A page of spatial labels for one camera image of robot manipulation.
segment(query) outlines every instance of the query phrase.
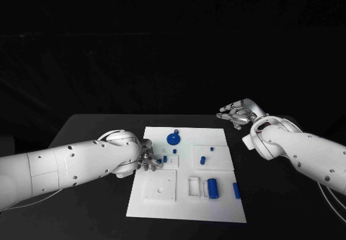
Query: small blue part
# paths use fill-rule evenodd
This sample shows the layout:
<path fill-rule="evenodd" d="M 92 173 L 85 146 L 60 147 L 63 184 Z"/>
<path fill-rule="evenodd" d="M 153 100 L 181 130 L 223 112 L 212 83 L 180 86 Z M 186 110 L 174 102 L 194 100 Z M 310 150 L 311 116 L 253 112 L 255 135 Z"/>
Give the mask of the small blue part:
<path fill-rule="evenodd" d="M 204 165 L 204 163 L 206 163 L 206 157 L 203 156 L 203 157 L 200 158 L 200 164 Z"/>
<path fill-rule="evenodd" d="M 167 143 L 170 145 L 177 145 L 180 143 L 180 136 L 178 136 L 178 130 L 177 129 L 174 130 L 174 133 L 171 133 L 167 136 Z"/>
<path fill-rule="evenodd" d="M 210 199 L 219 198 L 217 183 L 215 178 L 207 179 L 207 193 Z"/>
<path fill-rule="evenodd" d="M 232 188 L 233 188 L 235 198 L 236 198 L 236 199 L 240 199 L 240 193 L 239 193 L 239 189 L 238 189 L 238 184 L 236 184 L 236 182 L 232 184 Z"/>

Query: robotic hand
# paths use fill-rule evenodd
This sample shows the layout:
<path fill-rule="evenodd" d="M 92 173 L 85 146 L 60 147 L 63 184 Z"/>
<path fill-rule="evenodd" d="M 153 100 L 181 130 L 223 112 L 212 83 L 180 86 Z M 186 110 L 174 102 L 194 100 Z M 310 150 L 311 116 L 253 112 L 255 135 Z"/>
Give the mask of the robotic hand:
<path fill-rule="evenodd" d="M 153 157 L 153 143 L 125 130 L 98 140 L 0 157 L 0 211 L 44 193 L 83 184 L 109 173 L 118 178 L 141 168 L 163 167 Z"/>
<path fill-rule="evenodd" d="M 266 160 L 284 156 L 295 170 L 320 184 L 346 195 L 346 147 L 304 133 L 287 119 L 269 116 L 248 98 L 219 109 L 216 117 L 229 120 L 233 127 L 252 122 L 242 141 Z"/>

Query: black curtain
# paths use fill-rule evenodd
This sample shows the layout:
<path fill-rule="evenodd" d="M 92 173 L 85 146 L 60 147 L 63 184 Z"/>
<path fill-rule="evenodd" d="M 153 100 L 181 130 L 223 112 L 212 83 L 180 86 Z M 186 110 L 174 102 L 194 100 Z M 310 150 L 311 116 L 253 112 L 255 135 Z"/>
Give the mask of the black curtain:
<path fill-rule="evenodd" d="M 7 5 L 0 133 L 29 152 L 49 146 L 73 114 L 215 114 L 251 98 L 324 136 L 344 114 L 344 5 Z"/>

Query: white cable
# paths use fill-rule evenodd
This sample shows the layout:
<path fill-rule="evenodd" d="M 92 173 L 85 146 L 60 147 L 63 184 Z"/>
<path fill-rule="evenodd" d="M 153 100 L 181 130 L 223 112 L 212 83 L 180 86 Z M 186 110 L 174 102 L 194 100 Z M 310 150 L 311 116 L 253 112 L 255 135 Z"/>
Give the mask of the white cable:
<path fill-rule="evenodd" d="M 318 184 L 318 189 L 320 189 L 321 194 L 323 194 L 323 196 L 324 196 L 324 198 L 326 198 L 326 201 L 327 201 L 328 206 L 331 207 L 334 213 L 337 214 L 337 216 L 340 217 L 340 219 L 341 219 L 341 220 L 344 221 L 344 223 L 346 223 L 344 218 L 341 217 L 341 215 L 340 215 L 338 212 L 336 211 L 336 209 L 334 209 L 334 207 L 333 207 L 333 205 L 331 205 L 331 203 L 330 203 L 330 201 L 328 201 L 328 199 L 327 199 L 327 196 L 326 196 L 326 194 L 324 194 L 324 192 L 323 192 L 321 184 L 320 184 L 318 182 L 317 182 L 317 184 Z"/>
<path fill-rule="evenodd" d="M 106 132 L 96 140 L 99 141 L 106 135 L 109 135 L 109 134 L 112 134 L 118 131 L 125 131 L 125 130 L 122 130 L 122 129 L 121 130 L 112 130 L 112 131 Z"/>
<path fill-rule="evenodd" d="M 54 192 L 52 195 L 49 195 L 47 197 L 44 197 L 42 200 L 39 200 L 39 201 L 36 201 L 36 202 L 33 202 L 33 203 L 30 203 L 30 204 L 27 204 L 27 205 L 16 206 L 16 207 L 8 207 L 8 208 L 5 208 L 4 210 L 18 209 L 18 208 L 27 207 L 27 206 L 30 206 L 30 205 L 33 205 L 33 204 L 37 204 L 39 202 L 47 200 L 47 199 L 49 199 L 56 193 L 59 193 L 60 191 L 62 191 L 62 189 L 60 189 L 57 192 Z"/>
<path fill-rule="evenodd" d="M 341 207 L 346 209 L 346 206 L 341 204 L 340 200 L 337 199 L 337 196 L 333 194 L 333 192 L 331 192 L 331 190 L 330 190 L 328 187 L 327 187 L 327 190 L 328 190 L 328 192 L 330 192 L 330 194 L 331 194 L 334 200 L 338 202 L 338 204 L 341 205 Z"/>

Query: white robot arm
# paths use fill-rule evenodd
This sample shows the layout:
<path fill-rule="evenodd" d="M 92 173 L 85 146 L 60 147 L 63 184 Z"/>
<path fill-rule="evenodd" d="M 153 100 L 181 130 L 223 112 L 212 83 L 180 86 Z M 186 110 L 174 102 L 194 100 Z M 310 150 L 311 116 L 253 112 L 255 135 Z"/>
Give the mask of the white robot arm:
<path fill-rule="evenodd" d="M 242 141 L 266 160 L 284 156 L 295 170 L 320 184 L 346 195 L 346 146 L 304 133 L 291 121 L 269 116 L 248 98 L 219 109 L 216 117 L 230 120 L 233 127 L 252 122 Z"/>
<path fill-rule="evenodd" d="M 131 132 L 115 130 L 98 140 L 0 157 L 0 211 L 109 173 L 124 178 L 140 169 L 141 163 L 144 170 L 148 165 L 153 171 L 161 168 L 163 164 L 153 158 L 151 144 L 148 139 L 138 141 Z"/>

